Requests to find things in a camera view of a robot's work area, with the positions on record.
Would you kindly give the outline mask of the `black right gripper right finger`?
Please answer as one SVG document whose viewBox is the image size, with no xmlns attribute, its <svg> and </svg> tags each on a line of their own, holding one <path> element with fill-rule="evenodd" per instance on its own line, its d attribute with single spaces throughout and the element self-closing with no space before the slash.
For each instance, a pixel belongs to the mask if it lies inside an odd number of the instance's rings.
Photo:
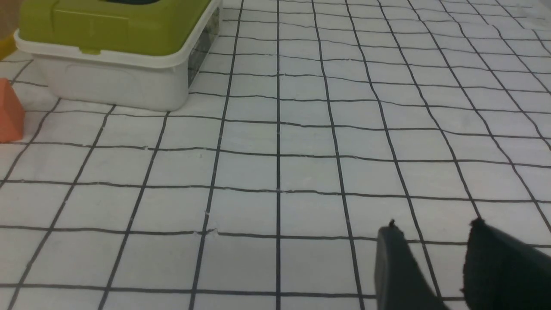
<svg viewBox="0 0 551 310">
<path fill-rule="evenodd" d="M 467 241 L 462 292 L 470 310 L 548 310 L 550 257 L 475 219 Z"/>
</svg>

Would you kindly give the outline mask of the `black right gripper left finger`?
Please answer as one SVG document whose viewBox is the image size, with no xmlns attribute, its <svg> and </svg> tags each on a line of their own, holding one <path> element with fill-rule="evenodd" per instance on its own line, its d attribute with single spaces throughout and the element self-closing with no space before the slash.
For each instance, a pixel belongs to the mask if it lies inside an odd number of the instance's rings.
<svg viewBox="0 0 551 310">
<path fill-rule="evenodd" d="M 378 230 L 374 285 L 378 310 L 447 309 L 433 294 L 394 220 Z"/>
</svg>

